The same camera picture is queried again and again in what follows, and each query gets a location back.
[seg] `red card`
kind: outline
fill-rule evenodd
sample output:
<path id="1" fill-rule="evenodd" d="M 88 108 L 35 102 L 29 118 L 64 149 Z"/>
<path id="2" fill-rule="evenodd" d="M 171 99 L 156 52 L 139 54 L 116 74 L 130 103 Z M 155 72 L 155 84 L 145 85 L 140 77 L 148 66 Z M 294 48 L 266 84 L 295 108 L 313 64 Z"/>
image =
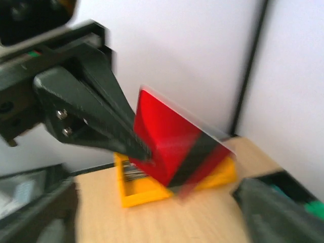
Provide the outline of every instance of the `red card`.
<path id="1" fill-rule="evenodd" d="M 145 89 L 139 94 L 134 131 L 150 147 L 152 157 L 130 161 L 176 192 L 190 192 L 231 153 Z"/>

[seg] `white wall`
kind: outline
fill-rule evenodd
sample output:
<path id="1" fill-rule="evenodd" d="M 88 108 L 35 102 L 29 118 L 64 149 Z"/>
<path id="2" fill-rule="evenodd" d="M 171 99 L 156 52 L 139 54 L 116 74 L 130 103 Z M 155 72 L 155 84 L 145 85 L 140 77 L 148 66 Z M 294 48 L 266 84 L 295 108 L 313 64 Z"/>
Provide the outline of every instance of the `white wall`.
<path id="1" fill-rule="evenodd" d="M 324 2 L 271 12 L 239 134 L 324 200 Z"/>
<path id="2" fill-rule="evenodd" d="M 174 102 L 226 130 L 257 0 L 80 0 L 70 26 L 94 19 L 110 29 L 110 46 L 117 52 L 117 79 L 132 108 L 141 84 L 151 86 Z M 72 170 L 105 164 L 107 152 L 63 145 L 42 129 L 21 143 L 19 155 L 0 147 L 0 161 L 24 159 L 30 167 L 65 161 Z M 29 148 L 42 141 L 42 152 L 26 159 Z M 0 174 L 20 170 L 0 163 Z"/>

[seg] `wooden table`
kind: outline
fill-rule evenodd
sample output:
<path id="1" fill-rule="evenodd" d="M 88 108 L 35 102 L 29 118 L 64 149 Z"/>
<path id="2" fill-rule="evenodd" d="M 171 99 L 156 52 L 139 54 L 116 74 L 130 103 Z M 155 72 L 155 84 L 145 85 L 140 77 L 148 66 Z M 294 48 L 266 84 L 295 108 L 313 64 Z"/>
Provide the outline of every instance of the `wooden table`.
<path id="1" fill-rule="evenodd" d="M 245 138 L 229 141 L 239 176 L 257 176 L 280 167 Z M 123 209 L 115 168 L 80 175 L 79 243 L 249 242 L 241 212 L 230 192 L 237 183 L 195 192 L 186 203 L 174 198 Z"/>

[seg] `yellow tray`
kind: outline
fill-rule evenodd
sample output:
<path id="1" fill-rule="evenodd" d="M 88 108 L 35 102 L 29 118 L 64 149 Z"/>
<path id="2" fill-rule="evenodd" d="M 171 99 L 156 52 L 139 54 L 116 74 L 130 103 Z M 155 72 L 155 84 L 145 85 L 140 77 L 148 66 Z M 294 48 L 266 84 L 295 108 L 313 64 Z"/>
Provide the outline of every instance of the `yellow tray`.
<path id="1" fill-rule="evenodd" d="M 118 153 L 114 154 L 121 204 L 124 208 L 173 196 L 171 191 L 151 177 L 125 181 L 123 172 L 123 161 L 125 160 L 128 160 L 127 156 Z M 209 176 L 196 186 L 195 190 L 212 188 L 234 182 L 235 180 L 237 180 L 237 173 L 234 161 L 232 158 L 227 157 Z"/>

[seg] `silver screw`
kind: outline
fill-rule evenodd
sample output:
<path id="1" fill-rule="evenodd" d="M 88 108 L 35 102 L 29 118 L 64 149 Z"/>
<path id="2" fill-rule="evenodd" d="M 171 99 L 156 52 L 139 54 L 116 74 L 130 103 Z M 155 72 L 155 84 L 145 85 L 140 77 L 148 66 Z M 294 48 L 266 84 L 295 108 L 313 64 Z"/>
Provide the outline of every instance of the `silver screw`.
<path id="1" fill-rule="evenodd" d="M 62 133 L 65 137 L 69 137 L 70 135 L 72 135 L 73 131 L 72 128 L 64 128 L 62 130 Z"/>
<path id="2" fill-rule="evenodd" d="M 57 116 L 57 118 L 60 119 L 60 120 L 66 119 L 66 117 L 67 117 L 67 112 L 66 112 L 66 110 L 57 110 L 57 111 L 56 111 L 56 116 Z"/>

